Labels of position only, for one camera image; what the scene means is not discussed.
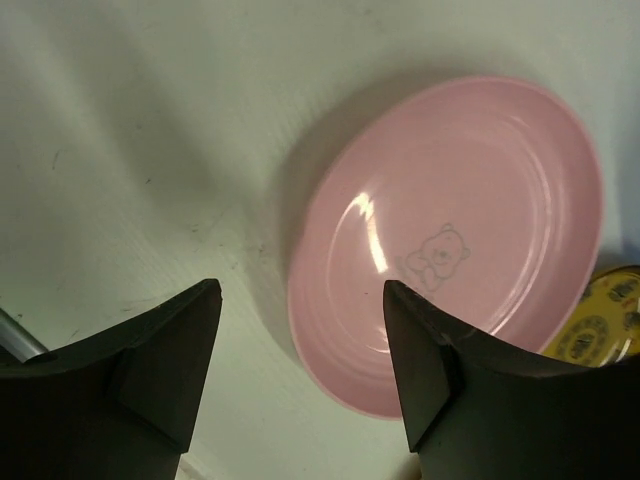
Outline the yellow patterned plate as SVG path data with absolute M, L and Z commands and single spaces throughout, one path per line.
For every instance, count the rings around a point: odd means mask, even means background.
M 597 368 L 639 353 L 639 267 L 595 274 L 542 354 Z

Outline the pink plastic plate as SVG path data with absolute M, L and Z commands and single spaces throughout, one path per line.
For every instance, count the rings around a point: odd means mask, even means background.
M 332 162 L 297 235 L 287 302 L 307 374 L 343 407 L 400 417 L 388 280 L 543 351 L 591 276 L 603 210 L 594 141 L 549 90 L 470 76 L 397 103 Z

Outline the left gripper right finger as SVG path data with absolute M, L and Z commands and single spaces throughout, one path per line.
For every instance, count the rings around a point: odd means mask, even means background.
M 426 479 L 635 479 L 639 360 L 520 349 L 389 280 L 383 310 L 409 449 Z

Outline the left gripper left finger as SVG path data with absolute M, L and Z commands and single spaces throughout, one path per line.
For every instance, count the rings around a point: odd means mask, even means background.
M 191 445 L 222 307 L 215 279 L 65 347 L 1 349 L 5 479 L 172 479 Z

